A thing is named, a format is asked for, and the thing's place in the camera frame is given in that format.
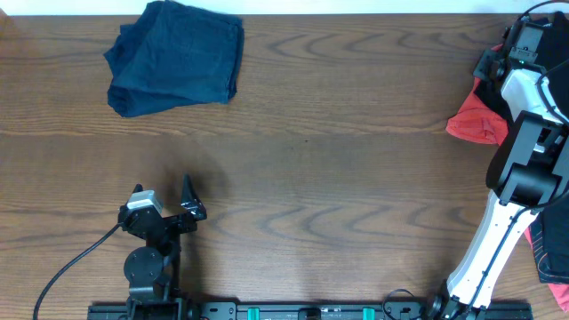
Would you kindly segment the navy blue garment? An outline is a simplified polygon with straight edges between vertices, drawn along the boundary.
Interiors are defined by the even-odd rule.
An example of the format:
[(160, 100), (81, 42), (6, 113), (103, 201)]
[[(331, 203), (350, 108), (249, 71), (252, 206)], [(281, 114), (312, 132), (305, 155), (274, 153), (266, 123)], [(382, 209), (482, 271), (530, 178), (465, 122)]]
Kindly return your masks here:
[(236, 95), (243, 51), (239, 17), (151, 2), (133, 24), (121, 26), (104, 54), (112, 74), (108, 104), (122, 117), (227, 104)]

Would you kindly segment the plain black t-shirt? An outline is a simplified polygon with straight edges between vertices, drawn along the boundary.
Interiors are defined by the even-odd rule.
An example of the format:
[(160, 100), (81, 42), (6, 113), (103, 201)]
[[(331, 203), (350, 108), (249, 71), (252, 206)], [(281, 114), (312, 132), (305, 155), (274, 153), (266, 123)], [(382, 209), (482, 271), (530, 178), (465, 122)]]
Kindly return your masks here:
[[(497, 102), (494, 107), (488, 103), (488, 108), (497, 108), (496, 113), (505, 111), (499, 115), (506, 116), (510, 124), (522, 111), (561, 124), (568, 119), (568, 19), (562, 12), (555, 12), (536, 20), (526, 14), (515, 23), (521, 20), (549, 27), (541, 38), (536, 60), (546, 71), (540, 74), (529, 69), (512, 69), (503, 82), (481, 80), (482, 89), (477, 93), (482, 93), (483, 102)], [(506, 29), (501, 44), (511, 28)]]

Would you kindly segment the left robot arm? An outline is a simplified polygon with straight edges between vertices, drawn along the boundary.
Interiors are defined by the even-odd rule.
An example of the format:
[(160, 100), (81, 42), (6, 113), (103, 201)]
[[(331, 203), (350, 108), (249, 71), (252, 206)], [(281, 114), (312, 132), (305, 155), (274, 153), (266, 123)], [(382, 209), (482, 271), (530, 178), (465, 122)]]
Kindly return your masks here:
[(184, 212), (164, 217), (156, 192), (138, 184), (120, 207), (117, 222), (123, 231), (145, 241), (125, 259), (129, 282), (128, 319), (198, 319), (200, 307), (180, 290), (180, 236), (197, 230), (207, 218), (190, 177), (183, 177), (180, 205)]

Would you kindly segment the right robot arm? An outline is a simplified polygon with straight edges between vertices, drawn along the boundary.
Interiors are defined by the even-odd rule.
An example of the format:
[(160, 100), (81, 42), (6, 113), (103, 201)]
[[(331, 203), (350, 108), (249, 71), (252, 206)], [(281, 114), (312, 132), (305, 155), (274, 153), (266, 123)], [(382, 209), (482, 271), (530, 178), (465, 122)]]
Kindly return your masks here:
[(541, 282), (568, 285), (568, 51), (560, 44), (501, 44), (483, 53), (474, 86), (447, 122), (453, 136), (498, 149), (481, 224), (435, 297), (430, 319), (498, 319), (495, 283), (521, 236)]

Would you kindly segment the coral red shirt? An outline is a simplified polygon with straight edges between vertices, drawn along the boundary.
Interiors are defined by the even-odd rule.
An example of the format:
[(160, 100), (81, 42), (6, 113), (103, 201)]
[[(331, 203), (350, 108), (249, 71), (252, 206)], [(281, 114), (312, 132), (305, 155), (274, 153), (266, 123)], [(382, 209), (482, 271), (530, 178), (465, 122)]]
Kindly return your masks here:
[[(492, 105), (491, 107), (498, 103), (483, 102), (482, 93), (477, 93), (478, 89), (482, 89), (480, 82), (481, 79), (474, 76), (471, 91), (462, 102), (457, 114), (448, 119), (445, 129), (449, 134), (461, 140), (500, 146), (509, 130), (506, 116), (499, 115), (500, 112), (505, 111), (496, 113), (497, 108), (488, 108), (488, 103)], [(532, 249), (536, 249), (538, 239), (542, 239), (541, 227), (537, 227), (539, 223), (540, 221), (537, 220), (524, 232), (525, 239)], [(548, 284), (561, 310), (568, 313), (568, 284), (554, 284), (549, 280), (543, 283)]]

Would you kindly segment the black shirt with orange pattern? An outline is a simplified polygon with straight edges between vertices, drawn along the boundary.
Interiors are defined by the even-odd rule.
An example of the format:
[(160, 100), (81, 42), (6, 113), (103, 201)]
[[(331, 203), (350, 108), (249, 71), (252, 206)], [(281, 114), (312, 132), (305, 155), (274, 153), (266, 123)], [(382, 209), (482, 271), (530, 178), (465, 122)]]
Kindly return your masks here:
[(529, 227), (538, 277), (545, 284), (568, 284), (568, 203), (545, 208)]

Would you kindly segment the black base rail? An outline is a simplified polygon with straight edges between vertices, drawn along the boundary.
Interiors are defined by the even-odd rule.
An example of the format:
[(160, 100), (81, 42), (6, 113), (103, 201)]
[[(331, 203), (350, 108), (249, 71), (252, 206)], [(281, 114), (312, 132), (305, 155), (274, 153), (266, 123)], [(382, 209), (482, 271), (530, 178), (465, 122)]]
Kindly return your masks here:
[(384, 304), (243, 304), (216, 301), (190, 304), (120, 305), (97, 303), (88, 308), (88, 320), (204, 319), (204, 320), (386, 320), (426, 319), (426, 307), (418, 301)]

